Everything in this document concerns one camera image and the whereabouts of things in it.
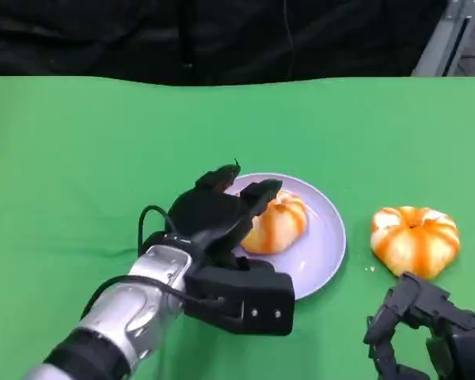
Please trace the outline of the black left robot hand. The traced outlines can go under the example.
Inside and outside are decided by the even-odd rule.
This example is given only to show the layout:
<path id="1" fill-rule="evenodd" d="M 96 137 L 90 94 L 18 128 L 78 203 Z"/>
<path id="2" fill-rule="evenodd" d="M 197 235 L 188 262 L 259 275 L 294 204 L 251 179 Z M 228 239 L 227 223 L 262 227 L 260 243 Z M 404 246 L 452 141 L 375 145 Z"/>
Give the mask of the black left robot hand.
<path id="1" fill-rule="evenodd" d="M 195 243 L 203 251 L 203 262 L 221 268 L 250 269 L 249 261 L 236 257 L 238 247 L 282 188 L 280 180 L 252 182 L 239 195 L 226 190 L 234 184 L 241 166 L 224 165 L 208 171 L 193 188 L 176 198 L 168 211 L 169 229 Z"/>

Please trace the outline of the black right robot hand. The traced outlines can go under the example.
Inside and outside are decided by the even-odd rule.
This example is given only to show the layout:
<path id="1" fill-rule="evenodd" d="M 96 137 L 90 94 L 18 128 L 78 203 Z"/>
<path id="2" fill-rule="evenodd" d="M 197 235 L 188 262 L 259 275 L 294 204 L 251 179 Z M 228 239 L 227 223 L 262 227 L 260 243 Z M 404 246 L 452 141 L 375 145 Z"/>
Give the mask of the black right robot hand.
<path id="1" fill-rule="evenodd" d="M 429 378 L 396 360 L 392 339 L 400 323 L 429 328 L 426 348 L 439 379 L 475 379 L 475 312 L 456 307 L 449 297 L 449 292 L 411 272 L 398 277 L 378 312 L 367 318 L 363 338 L 379 379 Z"/>

